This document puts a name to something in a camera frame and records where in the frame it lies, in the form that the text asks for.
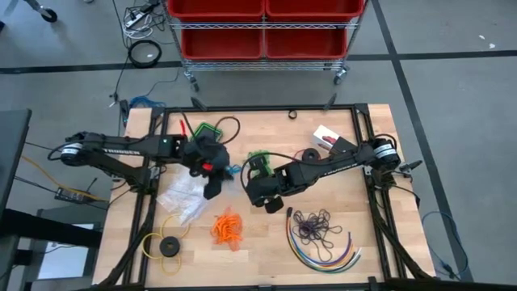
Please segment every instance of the wheel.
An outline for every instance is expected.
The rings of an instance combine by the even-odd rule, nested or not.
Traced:
[[[57,21],[57,14],[56,14],[56,12],[54,12],[54,10],[49,9],[49,8],[44,8],[44,9],[45,9],[45,11],[47,11],[47,13],[50,15],[50,17],[47,17],[45,15],[41,15],[41,17],[43,17],[43,19],[46,22],[55,23]]]
[[[194,92],[199,92],[200,85],[197,84],[197,80],[195,79],[195,77],[189,78],[189,81],[191,82],[192,90],[194,90]]]
[[[334,77],[334,85],[339,85],[341,84],[341,82],[343,81],[343,79],[339,76],[335,76]]]

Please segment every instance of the yellow cord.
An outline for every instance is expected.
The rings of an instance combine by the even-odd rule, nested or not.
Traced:
[[[97,200],[97,201],[109,202],[109,200],[97,197],[95,195],[91,195],[90,193],[87,193],[87,192],[84,192],[84,191],[81,191],[81,190],[76,190],[76,189],[68,188],[65,185],[57,182],[44,168],[42,168],[40,165],[38,165],[38,163],[34,162],[33,160],[31,160],[30,158],[27,158],[25,156],[22,156],[22,159],[24,159],[27,162],[29,162],[30,164],[32,164],[34,167],[36,167],[38,170],[40,170],[43,173],[43,175],[45,175],[54,184],[56,184],[58,187],[61,187],[61,188],[65,189],[66,191],[69,191],[69,192],[72,192],[72,193],[81,194],[83,196],[90,197],[91,199],[94,199],[94,200]]]
[[[178,256],[178,267],[173,272],[169,272],[165,269],[165,266],[163,265],[163,261],[164,261],[165,257],[162,257],[162,262],[161,262],[162,272],[164,274],[166,274],[167,276],[174,276],[174,275],[176,275],[176,273],[179,272],[179,269],[181,268],[181,256],[180,255],[177,255],[177,256]]]
[[[159,257],[155,257],[155,256],[152,256],[150,254],[147,253],[147,251],[145,251],[145,248],[144,248],[144,242],[145,240],[150,237],[151,235],[157,235],[159,236],[161,239],[163,239],[163,236],[159,233],[150,233],[150,234],[146,234],[145,237],[142,239],[142,245],[141,245],[141,248],[142,248],[142,252],[144,253],[144,255],[146,255],[148,258],[150,259],[163,259],[163,256],[159,256]]]
[[[177,257],[178,257],[178,267],[176,268],[176,270],[174,270],[173,272],[169,272],[165,269],[165,265],[163,264],[164,263],[164,260],[165,260],[165,257],[164,256],[159,256],[159,257],[155,257],[155,256],[152,256],[150,255],[147,251],[145,251],[145,248],[144,248],[144,243],[145,243],[145,240],[150,237],[150,236],[153,236],[153,235],[156,235],[158,237],[160,237],[161,239],[164,239],[164,236],[163,236],[163,229],[165,228],[165,224],[172,218],[174,217],[174,215],[169,215],[169,217],[167,217],[165,219],[165,221],[163,221],[162,223],[162,226],[160,226],[160,233],[150,233],[150,234],[146,234],[145,237],[142,239],[142,244],[141,244],[141,249],[142,249],[142,252],[144,253],[144,255],[146,255],[148,258],[150,259],[160,259],[160,266],[162,268],[162,272],[166,275],[166,276],[174,276],[176,275],[176,273],[179,272],[179,269],[181,268],[181,256],[178,254]],[[180,238],[183,238],[189,231],[189,229],[191,228],[191,225],[188,225],[187,228],[183,231],[183,233],[181,234],[181,236],[179,236]]]
[[[165,224],[172,218],[174,217],[174,215],[169,215],[169,217],[167,217],[165,219],[165,221],[163,221],[162,223],[162,226],[160,227],[160,235],[164,238],[165,236],[163,235],[163,229],[165,228]],[[187,228],[185,229],[185,231],[183,231],[183,233],[179,236],[179,238],[183,238],[185,235],[187,235],[189,229],[191,228],[191,225],[188,225]]]

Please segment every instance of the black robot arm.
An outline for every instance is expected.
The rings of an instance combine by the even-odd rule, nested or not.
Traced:
[[[250,169],[245,190],[251,204],[265,206],[268,213],[274,213],[284,206],[282,196],[303,192],[319,178],[357,166],[370,166],[378,172],[392,171],[400,164],[392,142],[384,138],[363,142],[340,154],[322,159],[315,149],[307,149],[302,160],[293,159],[274,169],[270,175],[265,167],[264,155],[255,155],[247,161]],[[253,178],[250,177],[252,171],[258,172]]]
[[[204,196],[211,199],[221,192],[221,182],[228,179],[229,165],[226,148],[209,137],[188,141],[182,134],[145,136],[142,138],[109,137],[81,132],[66,138],[59,158],[72,167],[96,167],[109,175],[124,178],[131,191],[147,192],[151,175],[147,167],[132,167],[108,154],[123,154],[150,158],[158,165],[179,163],[189,168],[192,176],[208,177]]]

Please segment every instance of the wooden table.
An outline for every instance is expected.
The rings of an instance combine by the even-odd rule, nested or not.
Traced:
[[[389,133],[397,137],[389,105],[369,105],[369,109],[375,133]],[[130,137],[146,135],[150,112],[150,109],[131,110],[126,135]],[[237,117],[242,124],[238,137],[227,145],[232,164],[242,164],[251,151],[269,150],[293,155],[298,150],[314,147],[311,136],[320,124],[355,142],[351,114],[346,110],[332,110],[325,113],[298,111],[298,117],[295,120],[289,120],[287,112],[284,111],[203,112],[188,113],[187,117],[195,128],[202,121],[215,124],[222,116],[228,115]],[[169,133],[181,133],[179,118],[179,114],[170,115]],[[220,127],[226,137],[231,136],[236,129],[235,123],[231,120],[222,122]],[[138,157],[123,156],[120,159],[132,166],[140,166],[142,163],[142,159]],[[286,162],[288,162],[286,159],[271,157],[271,165],[274,167]],[[173,178],[174,175],[169,171],[161,177],[159,193],[167,188]],[[411,189],[408,179],[401,176],[395,179],[400,186]],[[114,191],[111,199],[115,199],[126,189]],[[398,237],[402,245],[424,271],[434,275],[414,197],[396,188],[389,193]],[[118,199],[110,207],[99,249],[94,283],[100,282],[108,275],[128,245],[135,201],[136,195],[130,193]],[[361,168],[325,177],[307,191],[284,198],[285,207],[276,214],[266,214],[264,208],[252,206],[238,179],[235,183],[225,185],[223,192],[209,203],[201,217],[191,224],[190,232],[182,239],[183,265],[179,273],[176,276],[165,276],[161,272],[159,260],[150,260],[146,287],[359,283],[366,282],[369,276],[382,280]],[[147,204],[146,200],[142,217],[145,216]],[[241,250],[236,252],[230,251],[226,245],[214,245],[210,234],[216,216],[222,214],[229,206],[234,212],[239,213],[243,220],[244,240],[241,243]],[[336,246],[332,250],[334,257],[343,253],[347,241],[346,232],[350,231],[354,244],[363,248],[359,262],[352,269],[338,275],[321,274],[301,264],[289,249],[285,238],[285,211],[288,206],[304,213],[317,213],[320,209],[328,210],[332,214],[330,224],[343,227],[342,234],[327,236]],[[159,230],[168,216],[169,213],[158,205],[154,231]],[[183,228],[179,227],[177,222],[170,221],[165,234],[179,235],[182,231]],[[159,238],[153,237],[152,240],[151,254],[160,255]],[[386,244],[389,254],[392,255],[389,243],[386,242]],[[311,256],[316,254],[313,247],[306,250]],[[396,276],[393,258],[390,259],[392,274]],[[133,281],[137,280],[140,260],[139,249],[133,261]],[[165,267],[170,270],[174,270],[176,266],[175,258],[168,259],[165,263]]]

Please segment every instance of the plastic bag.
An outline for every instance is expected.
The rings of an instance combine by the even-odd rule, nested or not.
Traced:
[[[186,225],[196,219],[208,204],[203,197],[204,185],[208,179],[192,177],[188,168],[180,165],[168,165],[168,171],[173,172],[174,178],[169,187],[158,196],[157,201],[181,225]]]

